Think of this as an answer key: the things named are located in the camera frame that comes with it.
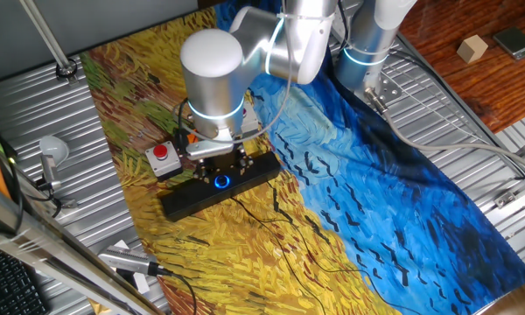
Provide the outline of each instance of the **red button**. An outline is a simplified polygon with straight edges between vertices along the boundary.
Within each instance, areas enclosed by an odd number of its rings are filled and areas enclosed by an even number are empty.
[[[167,147],[165,147],[163,144],[157,145],[154,148],[154,155],[157,159],[167,158]]]

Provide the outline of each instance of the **metal clamp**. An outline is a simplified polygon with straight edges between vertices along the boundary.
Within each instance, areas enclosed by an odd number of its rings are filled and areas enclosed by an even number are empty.
[[[500,197],[496,198],[494,202],[496,206],[498,206],[499,209],[502,209],[503,207],[518,200],[524,195],[525,195],[525,179],[522,180],[519,184],[515,185],[514,187],[504,192]]]
[[[202,158],[210,158],[217,155],[222,155],[231,152],[234,149],[234,140],[231,137],[229,129],[218,130],[218,136],[214,138],[216,141],[225,141],[225,143],[217,143],[215,141],[203,140],[197,143],[191,143],[186,146],[188,158],[191,160],[199,160]]]

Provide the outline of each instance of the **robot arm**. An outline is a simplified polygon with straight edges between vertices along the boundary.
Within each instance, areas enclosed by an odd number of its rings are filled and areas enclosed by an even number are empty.
[[[336,0],[290,0],[278,16],[245,7],[229,32],[204,30],[186,40],[181,64],[194,126],[200,134],[220,141],[189,145],[190,159],[233,150],[230,142],[241,132],[243,96],[258,74],[288,78],[284,24],[290,37],[292,80],[313,81],[325,56],[335,6]]]
[[[352,18],[350,45],[341,52],[335,73],[363,99],[366,88],[381,90],[380,71],[400,23],[416,0],[365,0]],[[289,0],[282,14],[241,9],[229,32],[194,33],[181,48],[181,64],[197,131],[215,141],[186,150],[190,159],[210,158],[234,149],[241,133],[243,96],[261,73],[313,81],[328,45],[337,0]]]

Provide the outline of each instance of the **black wire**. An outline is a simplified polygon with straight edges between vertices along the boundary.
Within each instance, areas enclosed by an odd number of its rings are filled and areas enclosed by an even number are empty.
[[[189,282],[186,281],[186,279],[183,276],[175,274],[175,273],[172,273],[169,270],[162,269],[162,270],[159,271],[159,273],[161,275],[164,275],[164,276],[176,277],[177,279],[181,280],[181,282],[183,284],[185,284],[189,288],[189,291],[191,292],[191,296],[192,296],[192,314],[196,315],[196,307],[197,307],[197,305],[196,305],[196,296],[194,295],[193,287],[189,284]]]
[[[339,0],[337,5],[339,6],[340,16],[342,17],[342,24],[344,25],[344,38],[342,39],[342,44],[340,44],[340,50],[343,50],[348,44],[348,23],[347,16],[344,14],[344,5],[342,5],[342,0]]]
[[[62,210],[62,202],[60,202],[60,200],[55,199],[54,204],[56,205],[56,211],[51,215],[53,219],[56,218],[57,215],[59,215],[60,210]]]
[[[181,153],[186,151],[186,142],[185,142],[185,135],[183,135],[183,129],[182,129],[182,123],[183,123],[183,107],[185,106],[185,103],[188,102],[188,98],[185,98],[179,105],[178,105],[178,116],[177,116],[177,148],[181,151]]]
[[[30,195],[26,195],[29,199],[31,200],[35,200],[35,201],[40,201],[40,202],[46,202],[46,201],[51,201],[54,199],[54,192],[52,190],[49,190],[49,196],[45,199],[45,198],[38,198],[38,197],[33,197],[33,196],[30,196]]]
[[[278,243],[278,246],[280,247],[280,249],[282,250],[282,255],[283,255],[283,258],[286,260],[286,263],[288,264],[288,268],[290,269],[291,271],[291,274],[294,275],[294,277],[296,278],[297,282],[299,283],[299,285],[301,285],[302,288],[304,288],[307,292],[309,292],[309,294],[314,297],[317,302],[321,305],[321,309],[323,310],[323,314],[326,314],[326,311],[325,311],[325,306],[323,305],[323,303],[321,302],[321,300],[319,300],[319,298],[313,293],[311,292],[309,289],[307,289],[304,284],[301,282],[301,279],[299,279],[298,275],[296,275],[296,272],[294,271],[293,267],[291,267],[291,264],[290,264],[290,261],[288,260],[288,257],[286,256],[286,251],[284,250],[284,247],[282,246],[282,243],[280,242],[280,240],[278,239],[278,236],[272,232],[272,230],[270,229],[270,227],[267,227],[266,224],[264,224],[264,222],[262,220],[259,220],[257,217],[255,217],[249,210],[247,210],[247,208],[245,207],[245,205],[243,205],[242,202],[240,202],[238,199],[232,197],[231,200],[237,202],[242,208],[243,210],[245,210],[245,212],[253,219],[255,219],[255,221],[259,222],[259,224],[261,226],[263,226],[264,228],[268,229],[270,231],[270,233],[272,234],[272,236],[274,236],[274,238],[276,239],[276,242]]]
[[[256,218],[246,207],[245,205],[243,205],[242,202],[240,202],[239,200],[235,199],[235,198],[231,198],[231,200],[237,202],[242,208],[243,210],[245,210],[245,212],[247,212],[247,214],[249,216],[251,216],[253,219],[255,219],[256,221],[258,221],[261,225],[265,226],[273,235],[274,237],[276,238],[276,240],[278,241],[278,245],[280,246],[280,248],[282,249],[282,251],[284,251],[284,249],[282,248],[282,244],[280,243],[280,241],[277,239],[276,235],[274,234],[274,232],[272,230],[270,230],[269,227],[267,227],[266,225],[263,224],[263,221],[262,220],[259,220],[258,218]],[[362,269],[334,269],[334,270],[329,270],[329,269],[326,269],[325,267],[323,267],[319,262],[317,262],[317,259],[314,258],[315,255],[313,255],[313,253],[311,252],[311,250],[309,249],[309,245],[307,244],[307,240],[305,239],[304,235],[301,233],[301,231],[299,230],[298,227],[296,227],[291,221],[289,220],[272,220],[272,221],[285,221],[285,222],[288,222],[290,223],[290,225],[296,229],[297,233],[299,234],[299,236],[301,236],[301,239],[304,241],[304,245],[305,245],[305,249],[307,250],[307,252],[309,253],[309,255],[311,257],[313,257],[313,261],[315,262],[315,264],[317,264],[317,266],[323,270],[324,272],[328,272],[328,273],[337,273],[337,272],[360,272],[360,273],[363,273],[365,275],[367,275],[367,278],[369,279],[369,282],[371,283],[372,287],[374,288],[375,292],[377,293],[377,295],[379,296],[379,298],[381,299],[381,301],[383,301],[385,304],[387,305],[391,305],[393,307],[397,307],[397,308],[401,308],[401,309],[404,309],[404,310],[407,310],[407,311],[410,311],[410,312],[414,312],[418,315],[422,315],[420,312],[418,311],[415,311],[415,310],[412,310],[408,307],[405,307],[405,306],[402,306],[402,305],[398,305],[398,304],[393,304],[393,303],[390,303],[390,302],[387,302],[387,300],[385,300],[385,298],[383,298],[383,296],[381,295],[381,293],[379,293],[379,291],[377,290],[377,288],[375,287],[375,284],[374,284],[374,281],[372,280],[372,277],[371,275],[365,271],[365,270],[362,270]]]

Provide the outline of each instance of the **wooden block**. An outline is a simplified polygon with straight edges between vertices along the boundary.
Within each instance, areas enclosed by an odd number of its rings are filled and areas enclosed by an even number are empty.
[[[474,35],[463,40],[461,47],[457,50],[457,54],[461,56],[466,63],[471,63],[480,59],[487,48],[488,44],[485,43],[479,35]]]

